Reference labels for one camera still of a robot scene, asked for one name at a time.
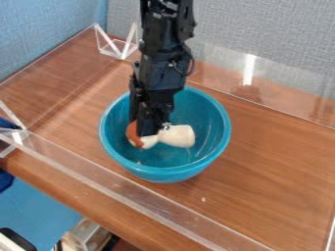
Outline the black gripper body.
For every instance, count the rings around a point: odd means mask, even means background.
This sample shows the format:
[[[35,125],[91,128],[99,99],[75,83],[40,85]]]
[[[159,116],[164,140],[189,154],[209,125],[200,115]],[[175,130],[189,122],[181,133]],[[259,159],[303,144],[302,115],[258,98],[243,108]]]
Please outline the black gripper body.
[[[173,106],[173,95],[184,88],[185,79],[193,71],[193,56],[188,48],[141,50],[140,60],[132,65],[129,93],[143,96],[141,104]]]

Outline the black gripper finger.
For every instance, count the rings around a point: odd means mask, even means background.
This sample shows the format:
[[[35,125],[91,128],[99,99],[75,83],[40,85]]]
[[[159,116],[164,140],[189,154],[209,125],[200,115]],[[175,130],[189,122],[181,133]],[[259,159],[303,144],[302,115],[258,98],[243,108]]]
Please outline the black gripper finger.
[[[136,93],[129,93],[129,122],[133,123],[137,120],[140,103],[143,102],[143,96]]]
[[[161,107],[151,107],[147,104],[139,106],[136,133],[140,137],[156,135],[163,128],[169,126],[172,110],[173,106],[171,104]]]

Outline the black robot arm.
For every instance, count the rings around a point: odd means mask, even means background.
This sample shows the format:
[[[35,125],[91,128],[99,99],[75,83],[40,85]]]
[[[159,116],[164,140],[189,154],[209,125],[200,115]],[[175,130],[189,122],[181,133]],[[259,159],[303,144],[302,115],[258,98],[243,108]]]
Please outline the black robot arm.
[[[193,0],[140,0],[140,60],[129,79],[129,131],[152,136],[168,128],[173,95],[192,74],[195,60],[184,41],[193,37]]]

